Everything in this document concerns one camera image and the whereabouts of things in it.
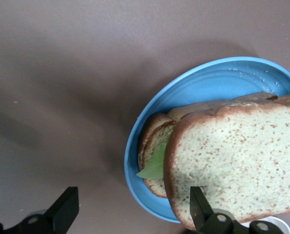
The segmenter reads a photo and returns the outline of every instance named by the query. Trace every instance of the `gray surface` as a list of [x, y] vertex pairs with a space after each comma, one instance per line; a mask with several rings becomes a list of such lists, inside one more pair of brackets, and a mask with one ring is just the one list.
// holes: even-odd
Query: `gray surface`
[[0, 1], [0, 222], [78, 186], [69, 233], [183, 234], [130, 194], [125, 144], [165, 84], [229, 56], [290, 70], [290, 1]]

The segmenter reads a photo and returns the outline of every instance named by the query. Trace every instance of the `green lettuce leaf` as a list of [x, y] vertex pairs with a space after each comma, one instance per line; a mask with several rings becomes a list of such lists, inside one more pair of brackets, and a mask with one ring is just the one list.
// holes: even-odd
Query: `green lettuce leaf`
[[163, 143], [160, 149], [154, 153], [143, 170], [136, 175], [144, 179], [162, 179], [164, 178], [164, 157], [165, 157], [166, 143]]

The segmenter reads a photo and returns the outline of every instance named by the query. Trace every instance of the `blue plate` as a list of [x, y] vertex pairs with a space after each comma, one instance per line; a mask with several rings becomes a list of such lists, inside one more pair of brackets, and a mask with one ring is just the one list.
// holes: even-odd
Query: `blue plate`
[[290, 94], [290, 72], [274, 62], [253, 57], [224, 58], [203, 64], [164, 87], [141, 112], [126, 146], [125, 177], [138, 203], [161, 219], [179, 223], [168, 199], [153, 195], [136, 176], [138, 139], [150, 115], [195, 102], [232, 99], [263, 91], [278, 96]]

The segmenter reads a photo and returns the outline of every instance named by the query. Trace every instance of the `brown table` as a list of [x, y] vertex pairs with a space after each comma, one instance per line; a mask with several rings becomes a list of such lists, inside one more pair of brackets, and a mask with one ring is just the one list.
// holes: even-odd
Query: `brown table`
[[134, 200], [125, 144], [164, 85], [231, 56], [290, 71], [290, 1], [0, 1], [0, 222], [78, 186], [69, 233], [185, 233]]

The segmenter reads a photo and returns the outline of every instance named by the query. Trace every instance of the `sandwich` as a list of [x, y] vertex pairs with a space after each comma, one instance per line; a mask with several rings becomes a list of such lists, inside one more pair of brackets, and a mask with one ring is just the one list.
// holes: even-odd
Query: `sandwich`
[[240, 223], [290, 213], [290, 95], [257, 93], [156, 113], [139, 141], [138, 176], [195, 226], [191, 186]]

